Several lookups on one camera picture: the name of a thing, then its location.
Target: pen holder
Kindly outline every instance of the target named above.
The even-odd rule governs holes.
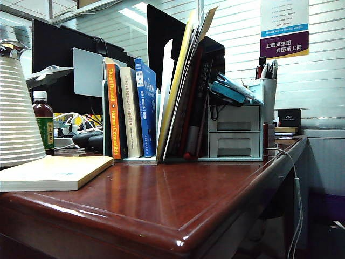
[[[275,104],[275,91],[277,88],[276,79],[262,78],[253,81],[249,85],[255,97],[262,100],[264,105],[262,107],[263,123],[272,122],[274,120],[274,104]]]
[[[41,135],[24,79],[20,42],[0,41],[0,167],[45,157]]]

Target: yellow book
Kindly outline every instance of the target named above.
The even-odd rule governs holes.
[[[298,127],[276,127],[275,132],[297,133]]]
[[[78,190],[113,164],[108,156],[50,156],[0,171],[0,192]]]
[[[184,67],[184,63],[185,63],[185,59],[187,56],[187,51],[188,51],[188,47],[190,43],[190,37],[193,31],[194,16],[195,16],[195,10],[192,10],[192,12],[189,15],[187,24],[185,26],[184,35],[183,35],[182,44],[181,44],[181,50],[180,50],[180,54],[178,55],[174,78],[172,79],[170,96],[167,103],[167,109],[165,113],[163,114],[162,126],[161,126],[161,131],[159,134],[158,145],[157,145],[157,156],[156,156],[157,160],[159,160],[162,157],[164,149],[165,149],[165,145],[167,144],[166,142],[167,142],[168,130],[170,128],[170,123],[171,123],[171,116],[174,111],[175,101],[176,101],[176,97],[178,93],[178,87],[180,85],[181,75],[183,72],[183,67]]]

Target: white drawer unit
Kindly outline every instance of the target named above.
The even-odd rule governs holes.
[[[208,155],[199,161],[262,161],[263,113],[260,105],[208,109]]]

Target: white cable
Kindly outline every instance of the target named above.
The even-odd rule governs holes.
[[[334,220],[333,222],[334,222],[338,227],[340,227],[340,228],[342,228],[342,229],[345,230],[344,225],[343,225],[342,223],[340,223],[338,220]]]
[[[99,131],[99,132],[103,132],[103,126],[98,126],[95,128],[88,128],[85,130],[86,132],[91,132],[91,131]]]
[[[81,123],[83,125],[83,129],[84,129],[84,132],[85,132],[85,128],[86,128],[86,125],[85,125],[85,118],[83,117],[83,115],[80,115],[79,113],[75,114],[72,118],[71,121],[73,121],[75,118],[77,117],[80,117],[81,118]]]
[[[74,145],[74,143],[70,143],[70,144],[68,144],[67,146],[64,146],[64,147],[55,148],[55,150],[61,150],[61,149],[64,149],[64,148],[71,147],[73,145]]]
[[[60,114],[60,115],[54,117],[54,120],[59,119],[59,118],[64,117],[64,116],[68,116],[68,115],[79,115],[79,114],[76,112],[67,112],[67,113],[63,113],[63,114]]]
[[[297,242],[298,242],[298,239],[300,237],[300,234],[301,234],[301,231],[302,231],[302,225],[303,225],[303,206],[302,206],[300,184],[299,184],[299,178],[298,178],[298,175],[297,175],[296,166],[295,166],[295,163],[293,161],[293,158],[285,150],[279,149],[279,148],[264,148],[264,150],[277,150],[277,151],[283,152],[284,154],[286,154],[291,159],[291,162],[292,162],[292,165],[293,165],[293,170],[294,170],[294,174],[295,174],[295,177],[294,177],[295,181],[294,182],[295,182],[296,189],[297,189],[298,206],[299,206],[299,211],[300,211],[299,214],[300,215],[299,215],[299,219],[298,219],[298,223],[297,223],[297,226],[296,226],[295,233],[293,235],[293,238],[292,238],[292,241],[291,241],[288,253],[287,253],[287,259],[289,259],[289,257],[290,257],[290,252],[291,252],[292,247],[293,247],[293,256],[292,256],[292,258],[294,259],[295,258],[295,251],[296,251],[296,247],[297,247]]]

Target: sign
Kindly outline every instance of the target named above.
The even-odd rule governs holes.
[[[260,56],[309,54],[308,0],[262,0]]]

